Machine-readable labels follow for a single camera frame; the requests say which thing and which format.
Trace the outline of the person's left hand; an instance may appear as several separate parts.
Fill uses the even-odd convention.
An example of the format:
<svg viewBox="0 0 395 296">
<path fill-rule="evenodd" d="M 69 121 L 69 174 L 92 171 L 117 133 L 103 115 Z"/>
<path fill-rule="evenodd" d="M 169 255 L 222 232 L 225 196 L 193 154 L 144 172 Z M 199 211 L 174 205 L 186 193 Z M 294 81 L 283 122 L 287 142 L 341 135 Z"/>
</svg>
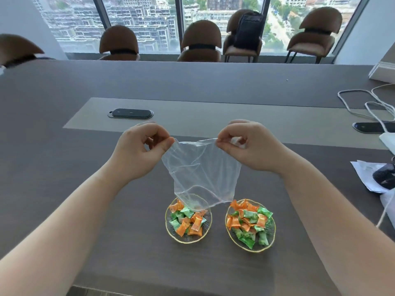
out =
<svg viewBox="0 0 395 296">
<path fill-rule="evenodd" d="M 171 136 L 154 122 L 132 126 L 120 136 L 108 164 L 110 173 L 123 185 L 148 174 L 161 160 L 162 157 L 150 156 L 148 137 Z"/>
</svg>

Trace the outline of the person's left forearm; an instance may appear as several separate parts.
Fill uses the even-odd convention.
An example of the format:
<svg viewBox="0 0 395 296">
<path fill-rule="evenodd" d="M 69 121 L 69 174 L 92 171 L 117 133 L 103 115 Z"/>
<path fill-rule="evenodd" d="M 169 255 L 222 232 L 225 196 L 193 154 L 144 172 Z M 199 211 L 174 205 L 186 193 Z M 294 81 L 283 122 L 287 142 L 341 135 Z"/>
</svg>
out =
<svg viewBox="0 0 395 296">
<path fill-rule="evenodd" d="M 0 296 L 66 296 L 111 201 L 136 174 L 107 162 L 0 260 Z"/>
</svg>

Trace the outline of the white paper sheet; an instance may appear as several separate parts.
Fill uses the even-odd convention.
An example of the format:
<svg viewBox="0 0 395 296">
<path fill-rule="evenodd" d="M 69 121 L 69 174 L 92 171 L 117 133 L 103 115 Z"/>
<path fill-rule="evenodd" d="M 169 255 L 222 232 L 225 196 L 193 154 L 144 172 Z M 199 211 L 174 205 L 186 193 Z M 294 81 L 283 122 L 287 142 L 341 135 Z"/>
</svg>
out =
<svg viewBox="0 0 395 296">
<path fill-rule="evenodd" d="M 363 185 L 373 193 L 383 194 L 394 188 L 384 188 L 373 179 L 373 173 L 382 168 L 384 163 L 370 163 L 361 160 L 350 162 Z"/>
</svg>

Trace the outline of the person's right forearm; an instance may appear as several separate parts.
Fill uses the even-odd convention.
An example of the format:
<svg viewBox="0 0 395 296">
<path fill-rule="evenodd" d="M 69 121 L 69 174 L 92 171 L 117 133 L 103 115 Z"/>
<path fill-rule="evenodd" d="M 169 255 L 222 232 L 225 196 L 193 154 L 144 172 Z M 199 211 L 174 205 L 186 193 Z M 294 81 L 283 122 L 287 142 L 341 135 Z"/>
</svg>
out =
<svg viewBox="0 0 395 296">
<path fill-rule="evenodd" d="M 343 296 L 395 296 L 395 242 L 361 214 L 309 161 L 284 153 L 291 202 Z"/>
</svg>

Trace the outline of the clear plastic bag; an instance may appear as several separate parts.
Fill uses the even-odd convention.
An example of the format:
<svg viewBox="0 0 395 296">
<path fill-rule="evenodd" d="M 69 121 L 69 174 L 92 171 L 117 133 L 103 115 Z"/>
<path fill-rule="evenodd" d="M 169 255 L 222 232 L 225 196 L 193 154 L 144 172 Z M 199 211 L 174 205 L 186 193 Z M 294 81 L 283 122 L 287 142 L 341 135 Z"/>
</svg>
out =
<svg viewBox="0 0 395 296">
<path fill-rule="evenodd" d="M 174 180 L 174 194 L 189 209 L 196 212 L 233 201 L 241 164 L 218 148 L 216 139 L 175 140 L 162 162 Z"/>
</svg>

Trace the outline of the black round device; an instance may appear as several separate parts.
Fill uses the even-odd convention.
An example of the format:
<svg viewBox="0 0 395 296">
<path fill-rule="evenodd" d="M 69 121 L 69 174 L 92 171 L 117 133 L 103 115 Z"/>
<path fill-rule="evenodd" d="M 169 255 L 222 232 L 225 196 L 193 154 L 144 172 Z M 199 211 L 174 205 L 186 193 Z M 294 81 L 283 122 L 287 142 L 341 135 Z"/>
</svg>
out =
<svg viewBox="0 0 395 296">
<path fill-rule="evenodd" d="M 388 163 L 373 173 L 373 179 L 388 190 L 395 188 L 395 164 Z"/>
</svg>

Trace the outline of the brown leather chair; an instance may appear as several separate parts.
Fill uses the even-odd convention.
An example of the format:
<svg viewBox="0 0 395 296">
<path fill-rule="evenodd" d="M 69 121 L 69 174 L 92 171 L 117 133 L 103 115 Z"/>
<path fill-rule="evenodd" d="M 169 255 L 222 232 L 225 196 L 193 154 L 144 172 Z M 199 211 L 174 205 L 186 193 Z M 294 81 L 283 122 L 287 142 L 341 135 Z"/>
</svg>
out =
<svg viewBox="0 0 395 296">
<path fill-rule="evenodd" d="M 0 34 L 0 66 L 5 69 L 16 67 L 37 59 L 52 60 L 32 41 L 15 34 Z"/>
<path fill-rule="evenodd" d="M 334 46 L 335 38 L 332 33 L 339 33 L 342 22 L 341 13 L 333 7 L 320 7 L 310 11 L 299 26 L 303 32 L 295 34 L 289 41 L 285 63 L 292 63 L 300 53 L 314 56 L 315 64 L 319 64 Z"/>
<path fill-rule="evenodd" d="M 230 17 L 228 24 L 227 24 L 227 29 L 226 32 L 228 35 L 225 38 L 224 45 L 223 45 L 223 55 L 225 56 L 225 62 L 229 62 L 230 57 L 232 56 L 243 56 L 248 58 L 248 62 L 255 63 L 258 61 L 258 57 L 261 52 L 262 48 L 262 41 L 259 42 L 258 49 L 256 51 L 251 51 L 251 50 L 246 50 L 246 49 L 238 49 L 234 47 L 234 40 L 235 40 L 235 34 L 237 27 L 239 25 L 240 18 L 242 15 L 248 12 L 253 12 L 254 10 L 250 9 L 239 9 L 237 10 L 232 16 Z M 262 40 L 262 34 L 263 34 L 264 28 L 261 32 L 260 38 Z"/>
<path fill-rule="evenodd" d="M 219 27 L 210 20 L 198 20 L 185 30 L 177 62 L 221 61 L 222 37 Z"/>
<path fill-rule="evenodd" d="M 124 25 L 114 25 L 104 31 L 100 39 L 101 61 L 139 61 L 139 47 L 135 33 Z"/>
</svg>

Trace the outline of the white box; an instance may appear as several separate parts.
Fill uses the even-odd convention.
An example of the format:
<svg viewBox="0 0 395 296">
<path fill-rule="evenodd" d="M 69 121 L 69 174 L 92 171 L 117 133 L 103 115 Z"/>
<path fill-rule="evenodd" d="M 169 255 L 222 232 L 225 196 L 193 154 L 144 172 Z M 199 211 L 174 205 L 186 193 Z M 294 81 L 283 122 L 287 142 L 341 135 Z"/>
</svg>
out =
<svg viewBox="0 0 395 296">
<path fill-rule="evenodd" d="M 395 42 L 368 74 L 369 79 L 395 84 Z"/>
</svg>

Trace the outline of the black table socket cover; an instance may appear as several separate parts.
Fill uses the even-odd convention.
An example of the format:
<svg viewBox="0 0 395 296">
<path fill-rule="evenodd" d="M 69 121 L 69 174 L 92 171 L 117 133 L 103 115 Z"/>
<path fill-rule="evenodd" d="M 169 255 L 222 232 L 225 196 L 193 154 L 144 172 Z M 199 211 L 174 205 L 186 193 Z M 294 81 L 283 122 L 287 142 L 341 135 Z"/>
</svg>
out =
<svg viewBox="0 0 395 296">
<path fill-rule="evenodd" d="M 152 110 L 118 108 L 110 111 L 107 116 L 109 118 L 118 118 L 118 119 L 147 120 L 147 119 L 151 119 L 153 115 L 154 112 Z"/>
<path fill-rule="evenodd" d="M 383 122 L 385 128 L 389 133 L 395 133 L 395 122 Z M 380 122 L 356 122 L 352 124 L 353 129 L 363 134 L 383 134 L 383 129 Z"/>
</svg>

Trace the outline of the large glass window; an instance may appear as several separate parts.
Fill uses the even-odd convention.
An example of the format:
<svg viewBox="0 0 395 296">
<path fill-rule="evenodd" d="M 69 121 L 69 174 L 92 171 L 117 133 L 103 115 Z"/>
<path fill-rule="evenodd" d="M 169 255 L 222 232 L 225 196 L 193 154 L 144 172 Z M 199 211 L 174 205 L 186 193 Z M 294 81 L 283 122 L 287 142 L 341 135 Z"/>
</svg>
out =
<svg viewBox="0 0 395 296">
<path fill-rule="evenodd" d="M 100 38 L 113 25 L 130 28 L 143 54 L 180 52 L 183 32 L 198 20 L 214 22 L 222 43 L 232 14 L 250 9 L 266 14 L 261 55 L 285 54 L 291 37 L 314 9 L 332 7 L 342 15 L 337 44 L 367 0 L 31 0 L 66 53 L 99 53 Z"/>
</svg>

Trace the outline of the white power adapter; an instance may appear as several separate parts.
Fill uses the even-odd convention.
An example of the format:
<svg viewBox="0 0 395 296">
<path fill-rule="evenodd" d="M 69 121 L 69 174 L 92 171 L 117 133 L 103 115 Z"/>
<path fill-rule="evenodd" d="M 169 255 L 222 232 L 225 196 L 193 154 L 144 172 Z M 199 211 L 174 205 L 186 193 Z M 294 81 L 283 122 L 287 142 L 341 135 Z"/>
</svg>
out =
<svg viewBox="0 0 395 296">
<path fill-rule="evenodd" d="M 384 132 L 379 136 L 379 139 L 395 156 L 395 133 Z"/>
</svg>

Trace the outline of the black backpack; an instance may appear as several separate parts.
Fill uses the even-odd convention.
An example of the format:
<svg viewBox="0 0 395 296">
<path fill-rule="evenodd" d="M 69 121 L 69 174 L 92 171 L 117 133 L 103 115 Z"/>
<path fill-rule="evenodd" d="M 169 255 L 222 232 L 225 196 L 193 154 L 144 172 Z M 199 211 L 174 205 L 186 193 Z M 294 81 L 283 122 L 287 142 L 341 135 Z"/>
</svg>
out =
<svg viewBox="0 0 395 296">
<path fill-rule="evenodd" d="M 264 23 L 264 16 L 258 12 L 253 11 L 242 15 L 236 30 L 234 47 L 256 51 L 261 41 L 260 35 Z"/>
</svg>

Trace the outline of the person's right hand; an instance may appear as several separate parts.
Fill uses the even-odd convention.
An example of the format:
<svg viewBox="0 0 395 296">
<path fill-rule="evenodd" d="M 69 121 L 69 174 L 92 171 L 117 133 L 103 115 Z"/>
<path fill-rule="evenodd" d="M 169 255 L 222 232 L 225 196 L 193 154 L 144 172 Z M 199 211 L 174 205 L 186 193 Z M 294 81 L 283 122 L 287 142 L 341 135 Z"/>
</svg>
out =
<svg viewBox="0 0 395 296">
<path fill-rule="evenodd" d="M 244 159 L 236 160 L 254 170 L 284 175 L 297 159 L 293 151 L 258 122 L 233 120 L 220 131 L 217 140 L 244 148 Z"/>
</svg>

